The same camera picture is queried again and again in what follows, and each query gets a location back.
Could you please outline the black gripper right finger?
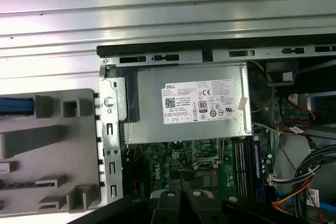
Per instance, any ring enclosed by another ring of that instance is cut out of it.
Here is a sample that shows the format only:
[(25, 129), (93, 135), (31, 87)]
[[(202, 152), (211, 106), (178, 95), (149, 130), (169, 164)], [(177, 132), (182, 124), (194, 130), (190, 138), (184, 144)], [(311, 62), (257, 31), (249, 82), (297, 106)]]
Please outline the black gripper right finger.
[(191, 172), (181, 172), (184, 206), (193, 213), (191, 223), (278, 223), (279, 213), (271, 207), (243, 196), (217, 199), (212, 192), (195, 187)]

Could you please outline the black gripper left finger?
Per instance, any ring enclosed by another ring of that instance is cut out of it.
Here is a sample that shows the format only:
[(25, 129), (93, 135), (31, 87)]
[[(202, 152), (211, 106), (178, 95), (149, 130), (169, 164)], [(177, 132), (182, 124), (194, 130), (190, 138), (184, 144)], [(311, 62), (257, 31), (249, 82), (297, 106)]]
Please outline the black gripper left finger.
[(71, 223), (178, 223), (181, 191), (157, 190), (150, 199), (128, 195)]

